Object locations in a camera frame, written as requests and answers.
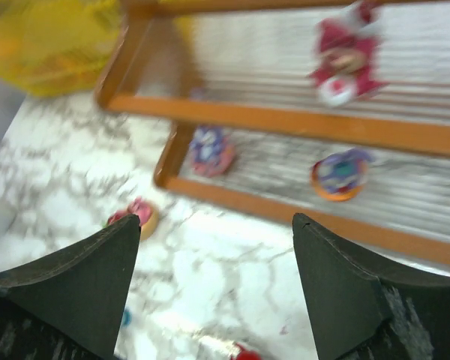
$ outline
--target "wooden frame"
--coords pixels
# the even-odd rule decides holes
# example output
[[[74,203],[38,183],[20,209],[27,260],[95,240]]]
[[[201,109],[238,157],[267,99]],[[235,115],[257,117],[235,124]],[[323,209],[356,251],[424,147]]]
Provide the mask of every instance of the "wooden frame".
[[[397,4],[423,1],[382,2]],[[146,46],[142,46],[143,38],[154,19],[202,12],[348,5],[349,1],[199,0],[158,4],[140,0],[122,0],[122,3],[127,21],[115,54],[100,78],[95,95],[97,102],[106,110],[175,119],[172,133],[155,170],[154,182],[157,186],[280,222],[290,223],[294,213],[306,212],[308,216],[344,238],[450,266],[450,244],[263,199],[248,193],[201,184],[179,176],[195,127],[203,123],[447,158],[450,158],[450,126],[187,100],[190,90],[194,86],[199,86],[202,81],[193,66],[193,54],[189,53],[180,58],[183,71],[178,97],[154,98],[135,95],[139,86],[137,80],[146,62],[163,42],[170,41],[171,37],[175,36],[172,33],[155,34],[154,40],[148,40]]]

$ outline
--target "floor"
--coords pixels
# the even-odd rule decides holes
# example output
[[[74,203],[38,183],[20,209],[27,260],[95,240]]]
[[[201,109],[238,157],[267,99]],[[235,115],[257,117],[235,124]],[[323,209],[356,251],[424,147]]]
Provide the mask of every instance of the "floor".
[[[151,186],[168,129],[103,114],[90,94],[26,100],[0,145],[0,199],[18,211],[0,271],[85,238],[142,196],[161,220],[140,245],[122,358],[228,359],[241,341],[269,359],[316,359],[290,228]]]

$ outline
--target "red stuffed toy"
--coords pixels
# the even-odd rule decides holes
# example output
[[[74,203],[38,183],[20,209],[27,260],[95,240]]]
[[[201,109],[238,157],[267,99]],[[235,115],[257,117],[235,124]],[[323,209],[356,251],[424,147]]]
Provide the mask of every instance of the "red stuffed toy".
[[[387,85],[374,78],[374,56],[380,44],[376,10],[374,2],[361,0],[319,24],[321,62],[310,76],[324,104],[338,107]]]

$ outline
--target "corrugated metal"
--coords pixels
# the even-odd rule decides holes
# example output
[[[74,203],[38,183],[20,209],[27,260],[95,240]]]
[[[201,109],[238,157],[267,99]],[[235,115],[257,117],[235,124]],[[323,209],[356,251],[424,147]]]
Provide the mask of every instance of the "corrugated metal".
[[[317,57],[317,23],[337,9],[198,16],[196,61],[211,99],[324,109],[306,76]],[[393,84],[341,110],[352,116],[450,124],[450,3],[382,9],[378,74]]]
[[[196,62],[216,101],[266,107],[320,106],[306,79],[317,63],[316,24],[337,9],[207,14],[194,29]],[[450,3],[382,10],[379,74],[393,82],[372,100],[335,113],[450,125]],[[346,145],[230,130],[238,161],[228,175],[201,182],[450,242],[450,160],[371,149],[367,187],[349,202],[327,202],[311,189],[310,168]]]

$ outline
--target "small figurine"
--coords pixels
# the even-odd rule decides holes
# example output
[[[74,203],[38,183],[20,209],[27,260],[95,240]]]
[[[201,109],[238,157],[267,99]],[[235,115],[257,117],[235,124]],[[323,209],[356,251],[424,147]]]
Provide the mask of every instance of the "small figurine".
[[[190,143],[193,171],[200,176],[212,177],[225,173],[235,157],[221,127],[199,126]]]
[[[245,349],[239,343],[235,343],[235,346],[238,348],[239,353],[237,356],[230,356],[230,360],[262,360],[262,357],[257,352]]]
[[[135,214],[140,219],[140,240],[148,239],[157,228],[158,210],[150,202],[142,200],[141,197],[137,197],[125,210],[118,210],[110,216],[106,226],[115,223],[128,214]]]
[[[352,199],[362,190],[368,163],[372,161],[373,158],[360,148],[332,154],[313,166],[312,185],[327,200]]]
[[[320,65],[310,77],[319,99],[339,107],[355,98],[374,95],[386,82],[374,78],[375,53],[380,44],[378,5],[359,0],[335,18],[319,24]]]

